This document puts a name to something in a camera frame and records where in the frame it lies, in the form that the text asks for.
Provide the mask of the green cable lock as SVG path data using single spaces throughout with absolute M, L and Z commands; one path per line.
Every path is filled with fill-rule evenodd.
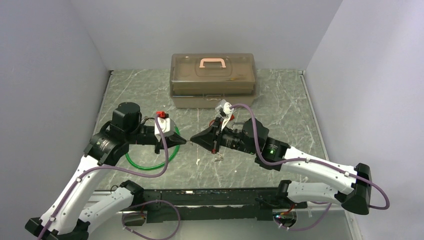
M 171 162 L 178 154 L 180 150 L 180 146 L 174 146 L 173 147 L 173 151 L 172 153 L 168 156 L 168 161 Z M 166 161 L 162 161 L 161 163 L 158 164 L 150 164 L 150 165 L 140 165 L 137 162 L 135 162 L 134 160 L 132 160 L 130 154 L 127 152 L 124 155 L 126 161 L 135 169 L 137 170 L 141 170 L 141 171 L 153 171 L 153 170 L 158 170 L 160 168 L 163 168 L 165 166 Z

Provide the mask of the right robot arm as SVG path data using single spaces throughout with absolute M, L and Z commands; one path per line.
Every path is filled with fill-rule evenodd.
M 336 164 L 304 153 L 288 143 L 269 137 L 269 129 L 259 120 L 249 119 L 242 129 L 221 128 L 216 118 L 205 130 L 190 138 L 212 154 L 226 147 L 255 156 L 255 163 L 267 170 L 288 171 L 314 180 L 300 183 L 281 180 L 275 194 L 276 203 L 287 208 L 302 202 L 340 205 L 344 210 L 367 215 L 370 212 L 371 169 L 367 164 Z

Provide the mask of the silver key set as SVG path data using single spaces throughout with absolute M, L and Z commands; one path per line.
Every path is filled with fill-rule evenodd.
M 214 162 L 221 162 L 223 160 L 224 160 L 224 157 L 221 154 L 216 154 L 214 157 Z

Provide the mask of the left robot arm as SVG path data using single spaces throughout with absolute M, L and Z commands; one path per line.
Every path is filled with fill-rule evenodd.
M 153 146 L 158 154 L 185 143 L 167 113 L 157 112 L 154 125 L 149 126 L 138 104 L 119 104 L 111 120 L 91 137 L 75 173 L 56 201 L 42 216 L 30 218 L 25 229 L 39 240 L 86 240 L 121 210 L 160 204 L 159 197 L 145 196 L 143 187 L 126 180 L 111 194 L 87 206 L 99 183 L 117 169 L 118 161 L 129 152 L 131 145 Z

